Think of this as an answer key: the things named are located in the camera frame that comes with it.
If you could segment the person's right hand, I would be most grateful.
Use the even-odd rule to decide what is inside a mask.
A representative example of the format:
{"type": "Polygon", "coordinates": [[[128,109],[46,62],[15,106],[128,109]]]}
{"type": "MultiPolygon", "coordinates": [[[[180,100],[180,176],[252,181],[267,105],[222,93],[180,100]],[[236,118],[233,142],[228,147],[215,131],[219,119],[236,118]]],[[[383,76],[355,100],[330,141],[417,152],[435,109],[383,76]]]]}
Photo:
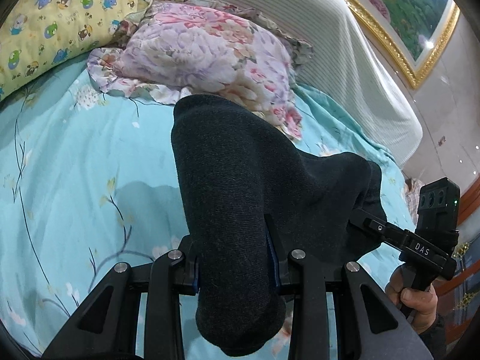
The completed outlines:
{"type": "Polygon", "coordinates": [[[405,287],[401,267],[392,273],[385,294],[396,306],[402,304],[415,311],[411,326],[418,334],[426,332],[437,319],[438,297],[433,284],[425,291],[405,287]]]}

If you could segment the dark jacket sleeve forearm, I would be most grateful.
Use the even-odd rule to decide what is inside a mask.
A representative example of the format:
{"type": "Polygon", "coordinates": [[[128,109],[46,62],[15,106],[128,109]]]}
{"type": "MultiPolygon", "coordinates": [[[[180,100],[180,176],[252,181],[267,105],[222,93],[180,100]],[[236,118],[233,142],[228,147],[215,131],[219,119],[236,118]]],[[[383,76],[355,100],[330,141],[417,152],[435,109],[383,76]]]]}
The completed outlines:
{"type": "Polygon", "coordinates": [[[420,335],[434,360],[442,360],[447,354],[446,329],[444,318],[437,314],[433,324],[420,335]]]}

